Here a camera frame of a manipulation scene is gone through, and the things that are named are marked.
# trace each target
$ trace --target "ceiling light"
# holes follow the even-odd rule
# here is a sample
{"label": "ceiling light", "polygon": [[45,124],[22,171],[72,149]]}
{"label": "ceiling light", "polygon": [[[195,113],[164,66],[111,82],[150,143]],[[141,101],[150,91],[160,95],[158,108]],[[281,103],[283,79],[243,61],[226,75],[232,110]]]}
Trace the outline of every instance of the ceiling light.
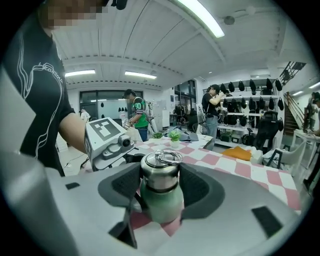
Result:
{"label": "ceiling light", "polygon": [[141,73],[135,73],[135,72],[129,72],[129,71],[126,71],[124,74],[127,75],[127,76],[135,76],[135,77],[150,78],[150,79],[156,79],[157,78],[154,75],[141,74]]}
{"label": "ceiling light", "polygon": [[83,71],[76,71],[76,72],[69,72],[65,73],[65,77],[72,77],[72,76],[77,76],[77,75],[87,75],[87,74],[95,74],[95,70],[83,70]]}
{"label": "ceiling light", "polygon": [[309,88],[312,89],[312,88],[315,88],[318,85],[320,85],[320,82],[315,83],[314,85],[310,86]]}
{"label": "ceiling light", "polygon": [[298,91],[298,92],[296,92],[295,94],[293,94],[292,96],[296,96],[296,95],[298,95],[298,94],[302,94],[303,93],[303,91],[301,90],[301,91]]}
{"label": "ceiling light", "polygon": [[204,6],[197,0],[177,0],[185,7],[189,8],[203,23],[212,31],[216,38],[221,38],[225,34],[217,21],[212,17]]}

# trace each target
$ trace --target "staircase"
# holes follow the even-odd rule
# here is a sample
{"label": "staircase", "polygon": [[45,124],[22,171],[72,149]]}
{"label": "staircase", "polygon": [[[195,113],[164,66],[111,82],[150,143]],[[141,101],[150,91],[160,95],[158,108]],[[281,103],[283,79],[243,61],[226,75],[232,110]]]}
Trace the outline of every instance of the staircase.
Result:
{"label": "staircase", "polygon": [[292,115],[287,103],[284,104],[284,134],[294,135],[295,129],[299,129],[299,126]]}

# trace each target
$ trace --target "man in green shirt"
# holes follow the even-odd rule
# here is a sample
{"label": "man in green shirt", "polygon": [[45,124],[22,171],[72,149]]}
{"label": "man in green shirt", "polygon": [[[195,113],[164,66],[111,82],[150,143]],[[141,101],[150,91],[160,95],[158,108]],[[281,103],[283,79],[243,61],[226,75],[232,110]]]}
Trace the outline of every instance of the man in green shirt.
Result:
{"label": "man in green shirt", "polygon": [[134,125],[139,131],[142,141],[146,142],[148,140],[149,125],[148,117],[146,115],[146,101],[143,98],[138,97],[131,89],[124,92],[123,98],[132,104],[132,111],[134,113],[134,116],[129,120],[128,125]]}

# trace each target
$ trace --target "stainless steel bottle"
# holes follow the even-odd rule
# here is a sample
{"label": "stainless steel bottle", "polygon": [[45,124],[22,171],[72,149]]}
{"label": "stainless steel bottle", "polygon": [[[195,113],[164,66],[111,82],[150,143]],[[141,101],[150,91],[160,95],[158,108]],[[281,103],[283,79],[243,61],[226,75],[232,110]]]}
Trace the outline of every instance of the stainless steel bottle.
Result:
{"label": "stainless steel bottle", "polygon": [[182,159],[178,152],[157,150],[141,160],[140,195],[146,204],[146,213],[154,222],[171,222],[181,213],[184,198],[178,173]]}

